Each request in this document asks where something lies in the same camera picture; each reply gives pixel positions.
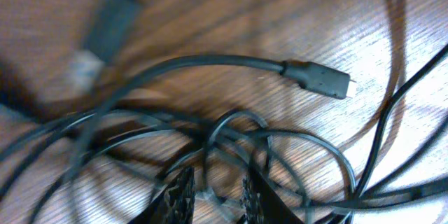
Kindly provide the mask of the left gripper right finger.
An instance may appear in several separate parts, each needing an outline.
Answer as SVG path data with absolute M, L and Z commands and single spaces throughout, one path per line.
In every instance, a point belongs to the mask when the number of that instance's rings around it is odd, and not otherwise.
M 303 224 L 255 169 L 243 179 L 243 189 L 240 204 L 245 213 L 238 223 Z

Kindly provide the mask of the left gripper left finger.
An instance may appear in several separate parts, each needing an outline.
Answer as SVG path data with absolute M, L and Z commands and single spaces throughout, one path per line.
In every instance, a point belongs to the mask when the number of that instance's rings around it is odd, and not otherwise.
M 194 168 L 184 168 L 129 224 L 192 224 L 195 206 Z

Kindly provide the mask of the black USB cable thin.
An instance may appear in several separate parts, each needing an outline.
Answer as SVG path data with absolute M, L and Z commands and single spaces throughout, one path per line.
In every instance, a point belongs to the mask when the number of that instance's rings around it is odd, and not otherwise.
M 240 199 L 250 169 L 262 175 L 303 223 L 351 223 L 359 213 L 407 209 L 446 197 L 446 176 L 390 189 L 445 136 L 446 121 L 403 164 L 380 181 L 370 182 L 396 106 L 446 58 L 443 48 L 387 100 L 360 174 L 342 149 L 329 141 L 303 131 L 273 128 L 248 109 L 234 108 L 210 119 L 161 105 L 125 103 L 126 96 L 143 85 L 193 68 L 188 67 L 159 75 L 119 99 L 94 127 L 77 178 L 65 182 L 81 132 L 88 128 L 95 109 L 124 85 L 96 106 L 55 116 L 39 114 L 20 101 L 16 91 L 2 91 L 1 106 L 32 121 L 34 127 L 1 146 L 1 222 L 34 223 L 52 197 L 60 195 L 51 223 L 129 223 L 186 167 L 195 170 L 195 203 L 210 203 L 220 217 L 233 223 L 245 213 Z M 303 140 L 327 152 L 341 170 L 343 197 L 315 198 L 293 165 L 274 149 L 274 142 L 282 138 Z

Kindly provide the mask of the black USB cable thick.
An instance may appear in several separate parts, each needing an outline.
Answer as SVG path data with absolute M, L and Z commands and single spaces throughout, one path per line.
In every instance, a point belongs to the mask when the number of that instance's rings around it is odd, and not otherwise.
M 126 35 L 139 9 L 138 0 L 101 0 L 95 14 L 96 21 L 89 34 L 83 39 L 79 52 L 82 55 L 92 53 L 99 59 L 109 62 L 120 50 L 122 38 Z M 75 152 L 63 180 L 72 182 L 77 178 L 81 170 L 81 155 L 91 142 L 93 129 L 119 99 L 159 75 L 181 68 L 212 65 L 249 67 L 276 72 L 284 78 L 295 81 L 304 90 L 335 99 L 345 99 L 351 91 L 355 90 L 354 82 L 349 74 L 313 62 L 276 62 L 257 57 L 220 54 L 190 55 L 168 59 L 133 77 L 94 110 L 91 123 L 78 137 Z

